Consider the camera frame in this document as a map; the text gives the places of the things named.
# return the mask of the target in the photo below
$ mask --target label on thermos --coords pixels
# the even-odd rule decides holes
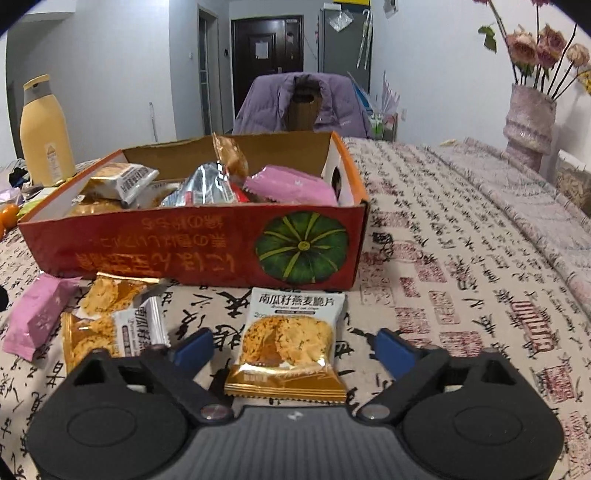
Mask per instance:
[[[63,174],[61,173],[60,163],[57,158],[57,151],[53,144],[47,144],[45,146],[47,152],[47,162],[49,164],[49,173],[51,180],[55,185],[57,182],[63,180]]]

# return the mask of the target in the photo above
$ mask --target purple jacket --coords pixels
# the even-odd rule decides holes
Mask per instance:
[[[285,131],[287,113],[296,85],[320,85],[322,107],[314,131],[336,131],[341,137],[372,138],[368,116],[347,77],[326,73],[264,75],[253,82],[234,121],[233,135]]]

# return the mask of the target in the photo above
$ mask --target pink rose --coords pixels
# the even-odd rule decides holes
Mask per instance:
[[[538,53],[538,64],[545,69],[552,69],[556,62],[560,60],[560,53],[555,52],[552,48],[549,48],[546,43],[540,40],[537,48]]]
[[[579,69],[589,63],[589,50],[580,43],[576,43],[566,51],[566,58]]]
[[[544,43],[548,50],[551,50],[554,55],[559,57],[566,48],[564,35],[559,31],[552,30],[548,24],[540,31],[540,43]]]
[[[524,30],[515,30],[514,33],[507,35],[507,46],[509,56],[513,63],[524,63],[526,65],[536,65],[538,63],[538,51],[531,33],[525,33]]]

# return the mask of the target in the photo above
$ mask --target gray refrigerator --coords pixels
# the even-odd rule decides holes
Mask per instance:
[[[365,64],[365,48],[361,64],[357,68],[365,16],[359,8],[348,8],[343,5],[343,10],[348,10],[351,13],[353,23],[341,30],[341,32],[337,32],[329,23],[330,19],[338,15],[339,12],[335,10],[320,11],[318,71],[336,73],[345,77],[348,76],[347,72],[350,72],[355,81],[369,93],[371,50],[367,70],[363,68]]]

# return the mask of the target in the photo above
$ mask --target red box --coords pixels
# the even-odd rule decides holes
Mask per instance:
[[[338,135],[290,132],[235,137],[251,174],[269,164],[322,176],[338,207],[245,203],[125,210],[64,218],[93,172],[123,161],[184,179],[213,161],[212,139],[119,150],[25,215],[22,235],[39,267],[61,277],[97,272],[173,278],[188,285],[347,290],[355,282],[368,197]]]

